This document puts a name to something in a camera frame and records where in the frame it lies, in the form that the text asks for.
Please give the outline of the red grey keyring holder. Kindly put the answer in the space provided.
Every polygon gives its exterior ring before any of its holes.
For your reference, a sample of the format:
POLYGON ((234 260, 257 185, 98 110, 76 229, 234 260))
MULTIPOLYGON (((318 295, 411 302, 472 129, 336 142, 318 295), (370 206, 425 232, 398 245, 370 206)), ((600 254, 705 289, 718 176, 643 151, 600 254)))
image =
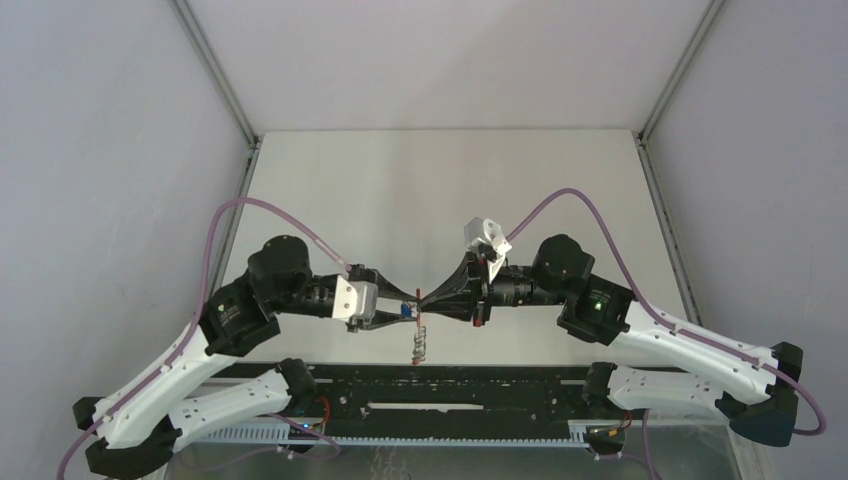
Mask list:
POLYGON ((416 289, 416 303, 410 305, 410 313, 414 315, 416 322, 416 331, 413 337, 413 349, 411 354, 411 365, 418 366, 426 360, 427 350, 427 328, 424 324, 422 314, 418 302, 422 299, 422 290, 416 289))

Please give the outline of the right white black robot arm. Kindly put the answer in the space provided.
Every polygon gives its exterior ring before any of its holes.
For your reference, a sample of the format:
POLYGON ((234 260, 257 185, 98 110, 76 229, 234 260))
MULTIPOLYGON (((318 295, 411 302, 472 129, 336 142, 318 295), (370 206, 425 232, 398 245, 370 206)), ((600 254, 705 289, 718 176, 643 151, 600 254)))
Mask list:
POLYGON ((585 411, 622 410, 722 416, 736 434, 786 447, 795 434, 803 352, 790 343, 736 342, 656 309, 625 286, 592 272, 595 259, 567 235, 544 240, 529 266, 470 247, 457 270, 418 307, 480 327, 499 307, 558 306, 558 327, 589 344, 655 354, 670 371, 595 362, 581 392, 585 411))

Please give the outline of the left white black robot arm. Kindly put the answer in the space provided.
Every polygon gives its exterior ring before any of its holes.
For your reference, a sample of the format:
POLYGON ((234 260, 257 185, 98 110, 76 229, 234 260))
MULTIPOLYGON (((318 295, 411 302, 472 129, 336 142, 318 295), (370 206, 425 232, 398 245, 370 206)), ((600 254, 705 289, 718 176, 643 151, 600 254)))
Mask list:
POLYGON ((295 236, 268 240, 247 269, 203 305, 196 324, 129 384, 73 406, 77 426, 95 436, 85 450, 90 471, 139 479, 216 430, 269 413, 304 416, 317 384, 301 359, 286 358, 246 383, 201 397, 193 391, 281 331, 278 315, 340 320, 370 330, 412 315, 378 310, 380 298, 414 305, 416 297, 362 265, 342 275, 316 276, 307 244, 295 236))

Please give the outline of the left circuit board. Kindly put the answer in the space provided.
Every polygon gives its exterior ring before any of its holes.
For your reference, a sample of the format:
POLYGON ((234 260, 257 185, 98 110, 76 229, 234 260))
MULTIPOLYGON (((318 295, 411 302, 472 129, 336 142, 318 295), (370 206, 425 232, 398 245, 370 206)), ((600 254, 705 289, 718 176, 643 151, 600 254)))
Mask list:
POLYGON ((290 441, 318 441, 319 432, 305 426, 303 429, 291 427, 288 433, 288 439, 290 441))

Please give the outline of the circuit board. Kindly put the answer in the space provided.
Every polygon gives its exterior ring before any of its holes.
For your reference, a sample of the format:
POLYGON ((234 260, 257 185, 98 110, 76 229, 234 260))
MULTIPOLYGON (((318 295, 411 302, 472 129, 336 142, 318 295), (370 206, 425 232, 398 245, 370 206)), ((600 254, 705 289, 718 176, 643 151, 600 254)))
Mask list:
POLYGON ((319 432, 305 426, 303 429, 291 427, 288 433, 288 439, 290 441, 318 441, 319 432))
POLYGON ((619 443, 624 442, 626 433, 620 428, 591 428, 585 434, 587 443, 619 443))

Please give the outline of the right circuit board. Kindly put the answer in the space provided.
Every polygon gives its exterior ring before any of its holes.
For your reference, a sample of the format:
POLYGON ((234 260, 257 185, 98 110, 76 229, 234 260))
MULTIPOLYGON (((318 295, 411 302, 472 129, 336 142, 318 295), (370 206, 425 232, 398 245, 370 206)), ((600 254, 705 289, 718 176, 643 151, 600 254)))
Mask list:
POLYGON ((585 434, 587 443, 619 443, 624 442, 626 433, 620 428, 591 428, 585 434))

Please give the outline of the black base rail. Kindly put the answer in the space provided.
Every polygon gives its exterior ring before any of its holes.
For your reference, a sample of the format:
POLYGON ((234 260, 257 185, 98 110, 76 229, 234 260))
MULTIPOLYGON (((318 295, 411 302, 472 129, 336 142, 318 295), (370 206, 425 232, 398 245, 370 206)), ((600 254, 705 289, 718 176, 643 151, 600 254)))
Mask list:
POLYGON ((586 367, 313 363, 308 371, 313 399, 282 412, 327 420, 337 439, 565 441, 574 427, 626 418, 608 400, 584 399, 586 367))

